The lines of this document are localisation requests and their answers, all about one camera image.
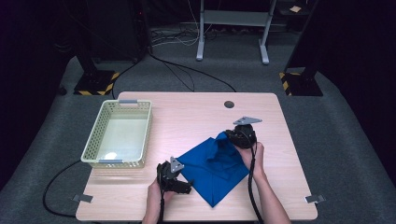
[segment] wooden table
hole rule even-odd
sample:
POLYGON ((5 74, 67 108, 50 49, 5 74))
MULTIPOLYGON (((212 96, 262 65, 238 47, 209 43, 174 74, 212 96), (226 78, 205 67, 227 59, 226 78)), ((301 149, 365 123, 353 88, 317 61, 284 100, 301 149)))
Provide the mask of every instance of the wooden table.
MULTIPOLYGON (((143 169, 92 169, 84 194, 91 203, 80 202, 79 220, 134 221, 145 214, 147 189, 159 163, 181 156, 191 148, 216 137, 233 122, 246 116, 262 119, 253 124, 258 141, 265 146, 264 169, 269 182, 292 220, 318 216, 279 101, 272 93, 240 92, 122 92, 119 99, 152 102, 152 126, 143 169), (224 106, 232 101, 234 108, 224 106)), ((182 175, 179 180, 185 181, 182 175)), ((260 209, 257 189, 253 184, 260 209)), ((257 220, 248 197, 248 178, 243 179, 212 208, 192 189, 176 195, 165 207, 165 221, 257 220)))

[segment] black cable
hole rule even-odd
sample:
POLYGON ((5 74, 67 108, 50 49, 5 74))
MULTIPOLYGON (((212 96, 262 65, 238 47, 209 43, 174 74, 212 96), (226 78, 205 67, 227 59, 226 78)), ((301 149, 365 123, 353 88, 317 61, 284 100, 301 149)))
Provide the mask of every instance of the black cable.
POLYGON ((244 137, 246 137, 247 141, 250 144, 251 163, 250 163, 250 169, 249 169, 248 178, 247 178, 247 190, 248 190, 248 196, 249 196, 250 201, 251 201, 251 205, 253 206, 254 213, 256 213, 256 216, 257 216, 257 219, 259 220, 259 223, 263 224, 264 220, 262 220, 262 216, 260 215, 260 211, 257 208, 257 204, 256 204, 256 202, 254 200, 253 190, 252 190, 252 187, 251 187, 251 183, 252 183, 252 179, 253 179, 253 172, 254 172, 254 165, 256 163, 257 140, 255 142, 256 150, 253 151, 253 145, 251 144, 250 139, 248 138, 248 136, 242 131, 238 131, 238 132, 241 133, 242 135, 244 135, 244 137))
POLYGON ((79 163, 79 162, 80 162, 80 160, 75 161, 75 162, 71 163, 70 165, 64 167, 58 174, 56 174, 56 176, 54 176, 54 177, 51 179, 51 181, 48 183, 47 187, 46 187, 45 190, 44 190, 43 201, 42 201, 42 203, 43 203, 43 205, 44 205, 44 208, 45 208, 48 212, 52 213, 53 215, 60 216, 60 217, 73 217, 73 218, 76 218, 76 215, 62 214, 62 213, 53 211, 52 209, 50 209, 50 208, 47 206, 46 198, 47 198, 47 192, 48 192, 48 190, 49 190, 49 188, 50 188, 52 182, 55 181, 55 179, 56 179, 61 173, 63 173, 64 171, 66 171, 67 169, 69 169, 70 167, 72 167, 73 165, 75 165, 75 164, 77 164, 77 163, 79 163))
POLYGON ((184 85, 187 89, 189 89, 190 91, 194 91, 194 84, 193 84, 192 77, 190 76, 190 74, 189 74, 189 76, 190 76, 191 81, 192 81, 192 86, 193 86, 192 88, 190 88, 183 80, 181 80, 181 78, 177 76, 177 74, 174 72, 174 70, 172 70, 172 68, 170 68, 170 67, 168 66, 168 64, 166 64, 166 63, 163 63, 163 64, 172 72, 172 74, 173 74, 181 83, 183 83, 183 85, 184 85))
POLYGON ((254 165, 256 163, 256 153, 253 153, 253 147, 251 147, 250 149, 251 149, 251 164, 250 164, 250 170, 249 170, 248 179, 247 179, 248 196, 250 198, 251 205, 253 206, 254 212, 256 213, 257 219, 259 220, 259 223, 264 223, 264 221, 262 220, 262 216, 260 215, 259 209, 257 208, 257 204, 254 201, 253 191, 251 188, 254 165))
POLYGON ((165 199, 163 195, 165 194, 165 190, 163 189, 163 182, 161 181, 161 172, 157 173, 157 182, 160 185, 160 193, 161 193, 161 201, 160 201, 160 217, 158 218, 158 223, 163 223, 163 212, 165 206, 165 199))
POLYGON ((205 33, 205 40, 214 40, 216 39, 216 37, 218 37, 218 32, 215 30, 213 32, 206 32, 205 33))
POLYGON ((192 30, 189 30, 189 29, 185 29, 184 31, 181 31, 181 28, 180 28, 180 32, 175 33, 175 34, 170 34, 170 35, 165 35, 163 33, 163 31, 158 31, 158 32, 160 32, 160 34, 158 34, 157 31, 151 31, 151 32, 155 34, 155 38, 153 38, 152 41, 151 41, 153 47, 155 47, 157 45, 161 45, 162 43, 164 43, 164 44, 166 44, 166 43, 174 43, 174 42, 166 42, 165 40, 175 40, 175 39, 177 39, 181 43, 198 40, 197 36, 195 35, 196 33, 194 31, 192 31, 192 30), (191 40, 181 40, 182 37, 193 37, 193 39, 191 39, 191 40))
POLYGON ((140 61, 141 61, 141 60, 139 60, 139 61, 137 61, 136 63, 132 64, 132 65, 131 65, 130 67, 128 67, 127 69, 123 70, 123 71, 119 74, 119 76, 116 78, 116 80, 114 80, 114 82, 113 82, 113 87, 111 88, 111 95, 113 96, 113 100, 116 99, 116 97, 114 96, 114 88, 115 88, 115 86, 116 86, 116 81, 117 81, 124 73, 126 73, 126 72, 129 71, 131 68, 135 67, 138 63, 140 63, 140 61))
POLYGON ((185 66, 185 65, 182 65, 182 64, 171 63, 171 62, 168 62, 168 61, 166 61, 166 60, 159 59, 159 58, 157 58, 156 56, 152 55, 150 52, 148 53, 148 55, 151 56, 151 58, 153 58, 153 59, 155 59, 155 60, 157 60, 157 61, 159 61, 159 62, 162 62, 162 63, 169 63, 169 64, 172 64, 172 65, 174 65, 174 66, 180 66, 180 67, 182 67, 182 68, 190 69, 191 71, 194 71, 194 72, 197 72, 197 73, 201 73, 201 74, 206 75, 206 76, 208 76, 208 77, 212 77, 213 79, 215 79, 215 80, 217 80, 217 81, 219 81, 219 82, 224 83, 225 85, 227 85, 228 87, 230 87, 234 92, 236 92, 236 90, 233 88, 233 86, 231 86, 229 83, 227 83, 227 82, 225 82, 225 81, 223 81, 223 80, 221 80, 221 79, 219 79, 219 78, 217 78, 217 77, 213 77, 213 76, 209 75, 208 73, 199 71, 199 70, 194 69, 194 68, 190 68, 190 67, 185 66))
POLYGON ((195 91, 195 83, 194 83, 194 80, 192 79, 191 74, 190 74, 189 72, 187 72, 186 70, 182 69, 182 68, 179 67, 179 66, 177 66, 177 68, 178 68, 179 70, 183 71, 184 73, 186 73, 186 74, 190 77, 190 80, 191 80, 191 83, 192 83, 192 91, 195 91))

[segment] human arm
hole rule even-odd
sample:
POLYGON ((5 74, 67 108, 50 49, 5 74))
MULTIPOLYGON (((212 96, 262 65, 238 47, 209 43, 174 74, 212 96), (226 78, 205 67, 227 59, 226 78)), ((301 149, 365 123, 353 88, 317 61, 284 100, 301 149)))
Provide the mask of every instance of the human arm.
MULTIPOLYGON (((176 193, 173 191, 166 191, 163 195, 163 200, 167 204, 176 193)), ((161 191, 157 179, 148 186, 148 198, 146 205, 146 214, 143 217, 143 224, 156 224, 160 218, 161 212, 161 191)))
MULTIPOLYGON (((252 159, 251 150, 242 149, 240 147, 236 147, 236 149, 239 151, 246 167, 250 169, 250 164, 252 159)), ((268 224, 290 223, 290 219, 285 211, 285 208, 283 207, 282 203, 280 203, 279 199, 276 197, 274 191, 272 190, 268 182, 267 176, 264 172, 264 168, 263 168, 264 146, 262 145, 262 143, 258 142, 253 146, 253 150, 256 150, 255 153, 256 161, 254 165, 253 179, 256 182, 257 189, 259 192, 264 223, 268 223, 268 224)))

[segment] plastic basket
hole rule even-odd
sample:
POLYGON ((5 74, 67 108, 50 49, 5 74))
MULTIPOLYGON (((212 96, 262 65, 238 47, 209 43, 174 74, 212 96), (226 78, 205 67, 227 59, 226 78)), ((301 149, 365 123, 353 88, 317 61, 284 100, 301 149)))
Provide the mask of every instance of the plastic basket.
POLYGON ((81 160, 92 168, 143 168, 151 120, 151 101, 104 101, 81 160))

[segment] blue cloth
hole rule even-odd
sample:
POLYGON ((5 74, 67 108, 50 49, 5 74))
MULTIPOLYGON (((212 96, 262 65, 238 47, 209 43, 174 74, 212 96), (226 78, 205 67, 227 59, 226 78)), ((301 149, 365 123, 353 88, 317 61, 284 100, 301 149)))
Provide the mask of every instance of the blue cloth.
POLYGON ((216 139, 208 138, 177 160, 184 164, 183 176, 193 181, 192 186, 212 207, 248 174, 241 155, 225 133, 216 139))

